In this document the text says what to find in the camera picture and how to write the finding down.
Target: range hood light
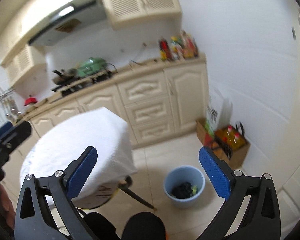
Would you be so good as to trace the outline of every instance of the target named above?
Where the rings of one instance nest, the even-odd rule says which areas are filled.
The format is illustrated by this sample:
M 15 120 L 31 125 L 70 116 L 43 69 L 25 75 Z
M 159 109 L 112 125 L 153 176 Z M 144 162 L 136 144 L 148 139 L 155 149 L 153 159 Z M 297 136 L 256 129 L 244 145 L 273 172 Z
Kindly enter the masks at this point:
M 73 6 L 68 6 L 68 7 L 64 8 L 63 10 L 61 10 L 58 15 L 60 17 L 62 17 L 62 16 L 66 15 L 66 14 L 72 12 L 72 11 L 74 11 L 74 7 Z

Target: white tablecloth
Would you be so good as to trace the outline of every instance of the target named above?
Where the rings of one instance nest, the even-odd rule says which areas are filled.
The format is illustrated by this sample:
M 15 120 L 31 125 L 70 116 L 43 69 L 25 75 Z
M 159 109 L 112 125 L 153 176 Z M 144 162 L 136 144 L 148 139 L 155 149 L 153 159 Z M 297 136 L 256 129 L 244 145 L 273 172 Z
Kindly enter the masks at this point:
M 105 107 L 76 115 L 46 133 L 23 162 L 21 185 L 29 173 L 39 178 L 65 170 L 88 146 L 97 149 L 98 161 L 79 196 L 72 200 L 79 207 L 99 206 L 104 200 L 94 196 L 100 187 L 107 185 L 110 188 L 110 184 L 115 185 L 120 179 L 137 172 L 132 159 L 128 124 Z M 50 196 L 47 196 L 47 201 L 53 207 Z

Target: silver screw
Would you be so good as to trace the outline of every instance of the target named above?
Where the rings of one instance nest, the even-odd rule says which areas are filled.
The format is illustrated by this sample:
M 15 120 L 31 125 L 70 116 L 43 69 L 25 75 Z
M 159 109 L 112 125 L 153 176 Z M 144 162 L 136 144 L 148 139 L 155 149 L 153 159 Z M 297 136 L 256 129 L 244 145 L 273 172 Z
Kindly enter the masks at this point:
M 239 170 L 235 170 L 235 171 L 234 171 L 234 174 L 235 174 L 237 177 L 241 177 L 241 176 L 242 176 L 242 172 L 239 171 Z
M 271 179 L 271 175 L 268 174 L 268 173 L 265 173 L 265 178 L 266 178 L 266 179 Z
M 26 180 L 31 180 L 33 178 L 33 175 L 32 174 L 28 174 L 27 176 L 26 176 Z
M 56 171 L 56 172 L 54 173 L 54 176 L 60 177 L 60 176 L 62 176 L 62 174 L 63 174 L 63 171 Z

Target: human hand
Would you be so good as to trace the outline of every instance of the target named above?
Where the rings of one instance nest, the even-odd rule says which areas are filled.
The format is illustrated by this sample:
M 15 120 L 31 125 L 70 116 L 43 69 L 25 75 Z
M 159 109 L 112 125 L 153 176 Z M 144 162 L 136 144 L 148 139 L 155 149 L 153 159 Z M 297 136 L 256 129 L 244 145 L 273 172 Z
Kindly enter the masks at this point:
M 2 207 L 7 212 L 7 214 L 6 214 L 7 225 L 11 229 L 14 229 L 14 221 L 15 221 L 15 218 L 16 218 L 16 213 L 13 210 L 12 202 L 9 199 L 9 196 L 8 196 L 5 188 L 1 184 L 0 184 L 0 192 L 1 192 L 1 204 L 2 204 Z

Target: range hood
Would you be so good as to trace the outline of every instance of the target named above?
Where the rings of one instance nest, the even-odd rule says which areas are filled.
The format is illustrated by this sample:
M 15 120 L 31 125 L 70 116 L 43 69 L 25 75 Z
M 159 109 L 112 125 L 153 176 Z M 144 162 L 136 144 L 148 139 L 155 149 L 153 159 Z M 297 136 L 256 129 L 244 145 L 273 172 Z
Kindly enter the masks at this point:
M 50 24 L 30 39 L 29 46 L 53 46 L 73 32 L 105 19 L 104 7 L 97 0 L 77 7 L 68 4 L 51 18 Z

